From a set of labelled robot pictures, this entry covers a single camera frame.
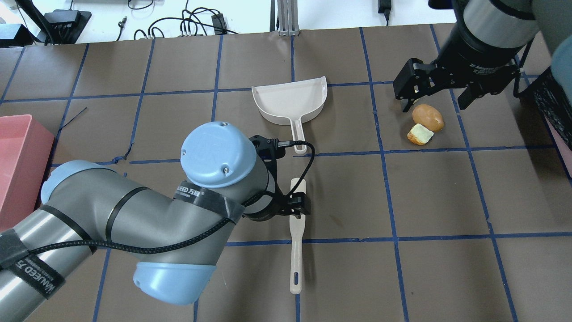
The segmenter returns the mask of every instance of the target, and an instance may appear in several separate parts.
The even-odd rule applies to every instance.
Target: white dustpan
[[[278,125],[290,125],[293,140],[305,141],[302,123],[321,112],[328,87],[322,76],[286,84],[253,86],[252,95],[265,119]],[[294,150],[305,154],[306,146],[296,146]]]

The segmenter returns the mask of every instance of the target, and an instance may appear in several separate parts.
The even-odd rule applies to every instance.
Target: power adapter
[[[378,2],[378,13],[383,13],[386,18],[386,26],[390,23],[390,13],[391,13],[391,0],[379,0]]]
[[[214,34],[227,34],[227,23],[224,21],[223,14],[212,15]]]

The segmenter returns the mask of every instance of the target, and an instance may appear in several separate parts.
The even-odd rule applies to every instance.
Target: sticker label
[[[65,283],[63,276],[35,255],[17,261],[9,270],[46,299]]]

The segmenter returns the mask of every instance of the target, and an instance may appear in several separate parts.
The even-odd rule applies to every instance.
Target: bread piece
[[[445,126],[443,116],[433,106],[419,104],[413,109],[413,122],[419,123],[433,132],[439,132]]]
[[[407,134],[409,141],[422,146],[433,137],[433,132],[421,124],[416,124]]]

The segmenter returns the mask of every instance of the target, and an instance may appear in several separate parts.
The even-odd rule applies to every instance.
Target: food item
[[[443,116],[436,108],[427,104],[417,105],[413,109],[413,121],[433,132],[439,132],[445,126]]]
[[[422,146],[433,137],[433,132],[421,124],[416,124],[407,134],[409,141]]]

